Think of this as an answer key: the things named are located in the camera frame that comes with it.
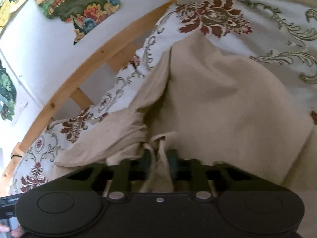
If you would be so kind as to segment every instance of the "red floral pattern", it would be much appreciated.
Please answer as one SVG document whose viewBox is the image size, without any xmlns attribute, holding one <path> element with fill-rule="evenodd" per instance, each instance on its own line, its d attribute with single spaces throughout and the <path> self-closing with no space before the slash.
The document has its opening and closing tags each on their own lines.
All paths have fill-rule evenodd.
<svg viewBox="0 0 317 238">
<path fill-rule="evenodd" d="M 85 129 L 87 117 L 89 115 L 89 107 L 80 111 L 76 118 L 69 119 L 66 122 L 63 122 L 64 128 L 61 130 L 61 133 L 66 134 L 66 139 L 72 143 L 75 143 L 82 129 Z"/>
<path fill-rule="evenodd" d="M 27 192 L 35 187 L 45 184 L 46 182 L 47 179 L 43 175 L 42 165 L 40 162 L 36 162 L 34 167 L 31 168 L 30 175 L 27 175 L 26 177 L 22 176 L 21 183 L 23 186 L 21 186 L 21 191 Z"/>
<path fill-rule="evenodd" d="M 109 98 L 106 97 L 105 99 L 103 99 L 103 100 L 100 102 L 99 106 L 100 106 L 100 107 L 104 107 L 106 104 L 108 104 L 108 102 L 109 102 Z"/>
<path fill-rule="evenodd" d="M 134 55 L 133 59 L 129 61 L 129 63 L 132 64 L 132 66 L 137 69 L 137 67 L 141 64 L 141 59 L 137 55 Z M 125 70 L 127 69 L 128 65 L 124 66 L 122 69 Z"/>
<path fill-rule="evenodd" d="M 232 6 L 232 0 L 206 0 L 179 5 L 176 12 L 184 25 L 179 31 L 188 33 L 200 29 L 204 34 L 213 34 L 218 38 L 229 32 L 239 35 L 252 33 L 241 10 L 233 9 Z"/>
<path fill-rule="evenodd" d="M 36 147 L 40 148 L 42 146 L 42 140 L 38 140 L 36 143 Z"/>
<path fill-rule="evenodd" d="M 89 108 L 90 107 L 83 109 L 76 118 L 69 119 L 62 123 L 64 128 L 61 129 L 61 133 L 66 134 L 66 140 L 75 143 L 78 140 L 81 131 L 88 129 L 88 120 L 91 120 L 91 123 L 95 124 L 96 122 L 101 122 L 108 115 L 108 113 L 104 113 L 99 117 L 93 117 L 94 115 L 88 111 Z"/>
<path fill-rule="evenodd" d="M 311 111 L 310 116 L 313 118 L 314 124 L 317 125 L 317 113 L 315 111 Z"/>
<path fill-rule="evenodd" d="M 92 4 L 88 5 L 87 8 L 84 10 L 84 17 L 91 18 L 95 21 L 96 25 L 104 21 L 106 18 L 108 18 L 110 15 L 107 14 L 106 11 L 103 11 L 101 9 L 100 4 Z"/>
</svg>

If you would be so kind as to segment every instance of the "green painting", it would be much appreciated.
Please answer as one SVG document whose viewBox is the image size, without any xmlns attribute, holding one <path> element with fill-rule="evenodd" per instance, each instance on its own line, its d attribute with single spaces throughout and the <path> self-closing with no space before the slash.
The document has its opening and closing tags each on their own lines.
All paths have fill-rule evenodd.
<svg viewBox="0 0 317 238">
<path fill-rule="evenodd" d="M 16 89 L 0 61 L 0 115 L 2 120 L 12 121 L 16 105 Z"/>
</svg>

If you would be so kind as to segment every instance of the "blanket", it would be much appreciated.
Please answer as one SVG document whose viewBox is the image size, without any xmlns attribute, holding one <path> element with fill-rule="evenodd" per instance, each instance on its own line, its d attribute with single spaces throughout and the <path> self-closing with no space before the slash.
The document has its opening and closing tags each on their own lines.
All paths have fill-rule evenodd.
<svg viewBox="0 0 317 238">
<path fill-rule="evenodd" d="M 58 154 L 49 179 L 93 162 L 140 157 L 147 144 L 159 153 L 153 153 L 153 174 L 143 190 L 172 191 L 164 151 L 177 148 L 181 158 L 225 161 L 294 190 L 306 205 L 300 233 L 313 237 L 315 127 L 265 67 L 225 55 L 195 31 L 162 55 L 128 108 Z"/>
</svg>

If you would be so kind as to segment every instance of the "white wall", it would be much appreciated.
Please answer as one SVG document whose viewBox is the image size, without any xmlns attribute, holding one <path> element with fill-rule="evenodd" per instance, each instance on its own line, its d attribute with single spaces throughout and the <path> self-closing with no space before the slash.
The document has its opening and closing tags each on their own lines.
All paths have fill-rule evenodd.
<svg viewBox="0 0 317 238">
<path fill-rule="evenodd" d="M 29 0 L 0 39 L 8 63 L 45 104 L 76 68 L 131 22 L 168 0 L 121 0 L 121 8 L 73 45 L 71 23 L 49 20 Z"/>
<path fill-rule="evenodd" d="M 97 104 L 103 95 L 113 87 L 115 75 L 111 68 L 105 64 L 91 74 L 83 84 L 81 84 L 80 88 L 94 104 Z M 80 107 L 69 98 L 62 108 L 58 110 L 54 118 L 56 120 L 70 119 L 76 116 L 79 111 Z"/>
<path fill-rule="evenodd" d="M 18 82 L 1 53 L 0 59 L 2 66 L 6 68 L 6 71 L 17 90 L 17 102 L 15 106 L 15 115 L 13 115 L 13 121 L 4 121 L 0 118 L 0 148 L 3 150 L 3 165 L 7 166 L 11 159 L 10 154 L 12 150 L 14 149 L 15 145 L 25 136 L 36 116 L 39 114 L 41 106 L 33 100 L 33 97 L 28 94 L 23 85 Z M 23 109 L 23 105 L 26 103 L 27 106 L 25 109 Z"/>
<path fill-rule="evenodd" d="M 3 164 L 3 150 L 0 148 L 0 173 L 4 171 L 4 164 Z"/>
</svg>

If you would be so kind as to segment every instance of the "black band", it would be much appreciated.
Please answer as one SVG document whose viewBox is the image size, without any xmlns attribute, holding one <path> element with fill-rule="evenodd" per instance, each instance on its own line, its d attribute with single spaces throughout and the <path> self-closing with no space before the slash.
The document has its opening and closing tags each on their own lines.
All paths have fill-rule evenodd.
<svg viewBox="0 0 317 238">
<path fill-rule="evenodd" d="M 20 156 L 20 155 L 13 155 L 13 156 L 11 157 L 11 159 L 14 158 L 14 157 L 22 157 L 22 156 Z"/>
</svg>

